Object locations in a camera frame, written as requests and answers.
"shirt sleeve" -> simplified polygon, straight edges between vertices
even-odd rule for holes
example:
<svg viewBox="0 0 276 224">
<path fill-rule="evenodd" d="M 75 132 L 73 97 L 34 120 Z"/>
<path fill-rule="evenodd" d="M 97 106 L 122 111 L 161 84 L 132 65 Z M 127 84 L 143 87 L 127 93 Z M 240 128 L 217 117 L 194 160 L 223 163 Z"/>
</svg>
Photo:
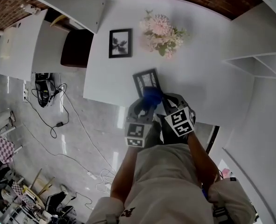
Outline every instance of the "shirt sleeve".
<svg viewBox="0 0 276 224">
<path fill-rule="evenodd" d="M 236 178 L 215 182 L 208 190 L 208 201 L 217 207 L 225 207 L 235 224 L 252 224 L 254 208 Z"/>
<path fill-rule="evenodd" d="M 106 215 L 114 214 L 119 217 L 124 211 L 122 201 L 113 197 L 102 197 L 98 200 L 86 224 L 102 223 L 106 221 Z"/>
</svg>

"white t-shirt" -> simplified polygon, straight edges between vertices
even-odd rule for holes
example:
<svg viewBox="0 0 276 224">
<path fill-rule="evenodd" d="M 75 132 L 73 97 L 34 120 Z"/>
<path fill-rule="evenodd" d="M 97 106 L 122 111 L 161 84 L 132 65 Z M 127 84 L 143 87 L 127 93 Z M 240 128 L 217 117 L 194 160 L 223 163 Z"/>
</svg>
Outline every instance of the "white t-shirt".
<svg viewBox="0 0 276 224">
<path fill-rule="evenodd" d="M 87 224 L 106 223 L 108 214 L 119 217 L 120 224 L 214 224 L 218 221 L 213 204 L 219 205 L 220 199 L 235 223 L 253 223 L 254 209 L 237 181 L 217 182 L 208 194 L 210 202 L 200 188 L 187 144 L 157 145 L 138 153 L 125 203 L 100 198 Z"/>
</svg>

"white desk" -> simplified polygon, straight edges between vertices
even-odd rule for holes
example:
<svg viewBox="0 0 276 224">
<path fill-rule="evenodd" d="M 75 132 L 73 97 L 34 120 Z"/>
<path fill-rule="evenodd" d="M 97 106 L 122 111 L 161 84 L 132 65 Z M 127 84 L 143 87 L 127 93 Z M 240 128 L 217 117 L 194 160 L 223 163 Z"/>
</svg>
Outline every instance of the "white desk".
<svg viewBox="0 0 276 224">
<path fill-rule="evenodd" d="M 138 93 L 132 75 L 156 68 L 164 92 L 181 94 L 196 111 L 197 121 L 232 126 L 247 110 L 254 78 L 221 62 L 227 18 L 182 0 L 108 0 L 94 36 L 86 70 L 84 98 L 129 107 Z M 191 38 L 171 60 L 144 51 L 139 21 L 145 9 L 168 16 Z M 109 31 L 133 29 L 133 56 L 108 58 Z"/>
<path fill-rule="evenodd" d="M 0 57 L 0 74 L 30 81 L 32 73 L 77 71 L 77 68 L 60 64 L 68 33 L 51 28 L 50 23 L 44 21 L 46 13 L 47 10 L 41 11 L 12 25 L 16 26 L 13 44 L 9 58 Z M 3 42 L 7 42 L 6 35 L 0 37 L 0 55 Z"/>
</svg>

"blue object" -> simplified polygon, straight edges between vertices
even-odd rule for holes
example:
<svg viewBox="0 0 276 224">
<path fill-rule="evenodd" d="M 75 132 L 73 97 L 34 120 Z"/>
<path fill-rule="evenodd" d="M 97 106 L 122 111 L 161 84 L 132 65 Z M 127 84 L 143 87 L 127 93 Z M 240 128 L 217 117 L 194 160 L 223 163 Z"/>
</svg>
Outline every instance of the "blue object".
<svg viewBox="0 0 276 224">
<path fill-rule="evenodd" d="M 155 109 L 162 102 L 163 92 L 157 87 L 146 86 L 143 88 L 143 104 L 142 109 L 148 111 L 151 106 L 154 106 Z"/>
</svg>

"logo on shirt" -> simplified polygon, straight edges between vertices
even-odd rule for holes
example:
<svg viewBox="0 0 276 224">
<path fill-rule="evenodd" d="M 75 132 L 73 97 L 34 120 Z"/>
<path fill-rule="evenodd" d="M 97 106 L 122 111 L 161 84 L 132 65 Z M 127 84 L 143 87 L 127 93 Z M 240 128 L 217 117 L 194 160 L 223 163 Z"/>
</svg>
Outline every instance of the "logo on shirt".
<svg viewBox="0 0 276 224">
<path fill-rule="evenodd" d="M 124 210 L 124 212 L 120 215 L 121 217 L 130 217 L 135 208 L 130 208 L 130 210 Z"/>
</svg>

